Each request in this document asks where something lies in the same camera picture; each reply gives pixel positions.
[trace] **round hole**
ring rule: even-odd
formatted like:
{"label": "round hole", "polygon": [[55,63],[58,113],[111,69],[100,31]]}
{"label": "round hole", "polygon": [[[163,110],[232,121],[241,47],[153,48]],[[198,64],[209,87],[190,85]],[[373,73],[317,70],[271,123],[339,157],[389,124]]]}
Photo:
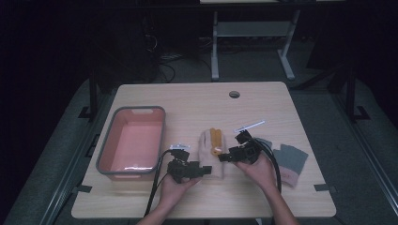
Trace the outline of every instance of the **round hole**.
{"label": "round hole", "polygon": [[240,97],[240,93],[237,91],[232,91],[229,93],[229,97],[231,98],[239,98]]}

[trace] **floor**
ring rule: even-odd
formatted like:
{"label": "floor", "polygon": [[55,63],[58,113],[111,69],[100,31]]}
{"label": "floor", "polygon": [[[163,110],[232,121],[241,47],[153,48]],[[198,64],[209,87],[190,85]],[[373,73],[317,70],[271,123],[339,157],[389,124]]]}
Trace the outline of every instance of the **floor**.
{"label": "floor", "polygon": [[[295,41],[288,58],[297,78],[289,81],[276,50],[283,40],[260,40],[261,44],[238,46],[220,53],[219,82],[280,81],[292,87],[321,72],[306,68],[311,41]],[[170,51],[168,55],[178,53]],[[154,83],[211,82],[210,53],[204,50],[198,58],[181,57],[161,66]],[[337,208],[331,218],[300,218],[301,224],[398,224],[386,197],[382,182],[375,175],[370,148],[394,187],[398,186],[398,132],[378,108],[372,92],[357,81],[356,105],[363,106],[370,120],[351,123],[341,106],[344,91],[333,95],[327,90],[329,78],[306,90],[291,91],[298,115],[306,130],[320,169],[330,187]],[[99,134],[112,104],[115,90],[99,93],[99,114],[94,121],[79,118],[82,107],[89,105],[88,81],[75,93],[52,138],[48,141],[35,170],[32,171],[6,224],[135,224],[137,219],[77,219],[70,210],[76,188],[82,180],[93,150],[93,139]],[[203,224],[203,220],[167,220],[164,224]],[[254,219],[211,220],[210,224],[257,224]]]}

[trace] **table top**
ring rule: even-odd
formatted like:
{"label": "table top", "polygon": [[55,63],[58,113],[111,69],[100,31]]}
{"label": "table top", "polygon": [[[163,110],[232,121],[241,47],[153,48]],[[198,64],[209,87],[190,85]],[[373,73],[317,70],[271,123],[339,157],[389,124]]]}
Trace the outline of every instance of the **table top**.
{"label": "table top", "polygon": [[[229,97],[238,91],[239,98]],[[72,208],[76,218],[141,218],[151,181],[111,181],[96,169],[96,161],[114,111],[123,106],[162,106],[166,127],[162,149],[171,144],[191,146],[189,161],[198,160],[198,141],[209,128],[219,128],[227,147],[237,146],[234,129],[266,120],[251,128],[254,137],[272,142],[272,148],[288,144],[309,156],[295,188],[283,185],[282,194],[296,217],[332,217],[336,208],[325,184],[314,152],[299,120],[290,94],[282,82],[210,82],[173,84],[128,84],[119,87],[99,136],[97,147]],[[163,161],[161,176],[170,157]],[[157,192],[152,206],[159,200]],[[231,163],[224,166],[223,180],[202,180],[191,188],[169,218],[269,218],[272,212],[261,190]]]}

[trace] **cable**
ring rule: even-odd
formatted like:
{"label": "cable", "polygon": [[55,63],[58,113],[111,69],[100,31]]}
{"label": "cable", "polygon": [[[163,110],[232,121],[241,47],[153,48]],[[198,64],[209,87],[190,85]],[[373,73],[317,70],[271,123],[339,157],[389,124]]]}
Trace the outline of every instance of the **cable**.
{"label": "cable", "polygon": [[169,174],[168,172],[161,178],[160,182],[158,183],[158,185],[156,186],[156,188],[158,188],[161,185],[161,182],[164,180],[164,177],[166,177],[166,175]]}
{"label": "cable", "polygon": [[159,157],[159,162],[156,167],[155,178],[153,179],[152,190],[151,190],[151,193],[149,196],[148,205],[146,206],[146,211],[145,211],[144,217],[149,214],[150,207],[152,206],[153,198],[155,197],[156,190],[158,189],[158,180],[159,180],[159,175],[161,173],[161,164],[163,163],[164,156],[169,152],[172,152],[172,150],[168,149],[168,150],[164,151],[163,154],[161,154],[161,156]]}
{"label": "cable", "polygon": [[279,192],[282,192],[282,181],[281,181],[281,172],[279,171],[279,166],[278,162],[276,161],[276,158],[274,157],[272,150],[270,150],[269,146],[265,143],[265,145],[268,147],[266,148],[262,143],[257,141],[256,139],[252,139],[258,146],[260,146],[263,149],[263,152],[265,152],[268,156],[268,158],[271,160],[272,165],[274,166],[275,173],[276,173],[276,184],[278,186]]}

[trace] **pink plastic tray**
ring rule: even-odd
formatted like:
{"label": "pink plastic tray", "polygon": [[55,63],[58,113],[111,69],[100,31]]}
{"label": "pink plastic tray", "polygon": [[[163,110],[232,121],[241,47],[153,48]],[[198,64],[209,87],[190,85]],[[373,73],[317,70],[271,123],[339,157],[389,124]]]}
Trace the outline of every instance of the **pink plastic tray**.
{"label": "pink plastic tray", "polygon": [[116,110],[97,160],[97,169],[113,180],[154,174],[161,152],[165,111],[159,106]]}

